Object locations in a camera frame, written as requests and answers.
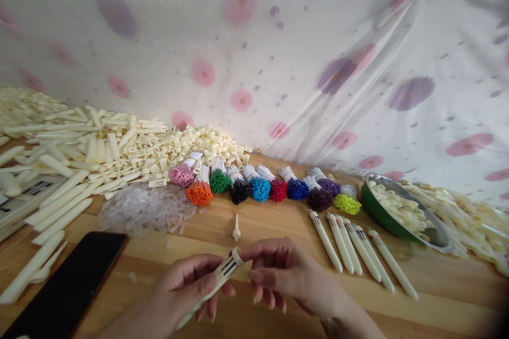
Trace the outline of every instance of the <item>white cloth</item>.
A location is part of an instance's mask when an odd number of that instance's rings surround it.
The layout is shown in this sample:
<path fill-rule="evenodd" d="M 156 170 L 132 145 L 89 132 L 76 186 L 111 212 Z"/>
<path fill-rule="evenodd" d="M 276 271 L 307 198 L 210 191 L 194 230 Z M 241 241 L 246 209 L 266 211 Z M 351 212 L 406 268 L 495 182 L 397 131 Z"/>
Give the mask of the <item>white cloth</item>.
<path fill-rule="evenodd" d="M 1 0 L 0 78 L 509 207 L 507 0 Z"/>

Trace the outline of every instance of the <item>wooden table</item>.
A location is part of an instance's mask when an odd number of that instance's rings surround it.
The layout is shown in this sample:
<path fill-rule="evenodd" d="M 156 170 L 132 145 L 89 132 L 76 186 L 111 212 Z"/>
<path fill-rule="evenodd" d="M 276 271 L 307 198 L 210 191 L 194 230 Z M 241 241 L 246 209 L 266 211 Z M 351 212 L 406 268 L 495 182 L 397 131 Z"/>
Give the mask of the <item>wooden table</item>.
<path fill-rule="evenodd" d="M 253 165 L 264 164 L 274 173 L 290 163 L 264 156 L 252 155 Z M 308 167 L 292 164 L 295 174 L 302 177 Z M 357 179 L 339 179 L 341 183 L 355 184 Z M 95 197 L 92 205 L 66 228 L 69 244 L 58 260 L 58 265 L 69 255 L 83 236 L 97 229 L 97 215 L 103 197 Z M 351 217 L 352 222 L 364 229 L 376 228 L 393 253 L 401 268 L 419 293 L 419 302 L 411 300 L 396 285 L 390 294 L 374 281 L 366 268 L 363 276 L 335 272 L 315 228 L 308 217 L 305 201 L 284 200 L 276 204 L 270 200 L 258 203 L 249 198 L 235 206 L 229 194 L 216 195 L 204 214 L 197 214 L 187 222 L 182 236 L 153 232 L 146 237 L 132 239 L 108 275 L 100 292 L 93 299 L 83 317 L 76 338 L 87 337 L 113 319 L 137 299 L 173 261 L 197 253 L 227 255 L 235 246 L 231 233 L 234 214 L 239 214 L 242 238 L 238 246 L 268 237 L 288 236 L 304 247 L 327 268 L 341 284 L 373 317 L 388 338 L 466 338 L 486 337 L 496 329 L 501 318 L 503 300 L 508 281 L 493 266 L 476 258 L 460 260 L 430 248 L 410 243 L 392 236 L 378 226 L 364 211 Z M 330 229 L 326 231 L 332 240 Z M 25 226 L 0 244 L 0 253 L 30 232 Z M 30 241 L 34 233 L 22 239 L 12 250 L 0 257 L 0 290 L 3 290 L 38 250 Z M 171 249 L 166 243 L 171 239 Z M 324 337 L 319 322 L 304 313 L 294 301 L 288 301 L 288 312 L 269 311 L 265 305 L 254 306 L 247 277 L 249 266 L 235 273 L 235 298 L 220 296 L 216 322 L 195 320 L 175 338 L 273 338 L 273 337 Z M 136 273 L 138 282 L 133 285 L 129 273 Z M 0 333 L 7 330 L 41 285 L 30 285 L 11 306 L 0 306 Z"/>

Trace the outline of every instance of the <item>black phone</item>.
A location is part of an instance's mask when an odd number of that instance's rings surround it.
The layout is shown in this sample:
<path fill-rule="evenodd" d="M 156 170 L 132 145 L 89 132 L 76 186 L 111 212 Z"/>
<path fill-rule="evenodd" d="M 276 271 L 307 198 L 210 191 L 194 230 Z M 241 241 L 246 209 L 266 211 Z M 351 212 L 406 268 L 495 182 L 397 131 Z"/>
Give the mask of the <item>black phone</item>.
<path fill-rule="evenodd" d="M 83 237 L 2 339 L 68 338 L 126 239 L 124 234 L 105 232 Z"/>

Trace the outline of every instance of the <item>hand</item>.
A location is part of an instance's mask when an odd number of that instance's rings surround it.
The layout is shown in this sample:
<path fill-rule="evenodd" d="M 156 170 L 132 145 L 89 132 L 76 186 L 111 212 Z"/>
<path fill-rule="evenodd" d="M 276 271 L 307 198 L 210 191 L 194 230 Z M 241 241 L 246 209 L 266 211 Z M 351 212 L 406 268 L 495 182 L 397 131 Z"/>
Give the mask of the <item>hand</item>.
<path fill-rule="evenodd" d="M 214 270 L 223 258 L 212 254 L 195 255 L 175 261 L 138 302 L 110 323 L 97 338 L 168 338 L 184 315 L 216 286 Z M 225 295 L 235 296 L 230 282 L 221 287 Z M 198 322 L 205 312 L 214 322 L 217 294 L 195 314 Z"/>
<path fill-rule="evenodd" d="M 356 305 L 330 274 L 290 238 L 258 241 L 240 252 L 240 258 L 253 260 L 248 276 L 254 304 L 263 298 L 269 309 L 277 306 L 286 313 L 283 293 L 322 320 L 342 316 L 350 302 Z"/>

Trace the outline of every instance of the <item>green bowl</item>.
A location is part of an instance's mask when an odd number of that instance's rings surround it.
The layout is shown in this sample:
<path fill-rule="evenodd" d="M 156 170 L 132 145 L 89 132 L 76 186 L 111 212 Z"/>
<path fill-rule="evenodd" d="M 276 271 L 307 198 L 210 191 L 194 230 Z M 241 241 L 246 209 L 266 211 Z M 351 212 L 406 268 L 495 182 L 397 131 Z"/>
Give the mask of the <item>green bowl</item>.
<path fill-rule="evenodd" d="M 364 185 L 361 188 L 362 205 L 368 213 L 377 220 L 381 226 L 395 234 L 398 237 L 407 239 L 409 241 L 422 243 L 432 247 L 443 253 L 452 253 L 454 250 L 454 243 L 442 226 L 442 222 L 429 211 L 419 200 L 417 200 L 410 192 L 403 188 L 398 183 L 384 177 L 380 174 L 370 172 L 364 177 Z M 431 221 L 434 228 L 426 228 L 424 234 L 429 237 L 429 242 L 424 241 L 412 232 L 408 231 L 403 225 L 399 224 L 393 217 L 380 205 L 373 192 L 371 192 L 368 182 L 374 181 L 376 184 L 383 184 L 387 190 L 394 191 L 398 196 L 415 201 L 419 204 L 419 208 L 423 210 L 426 219 Z"/>

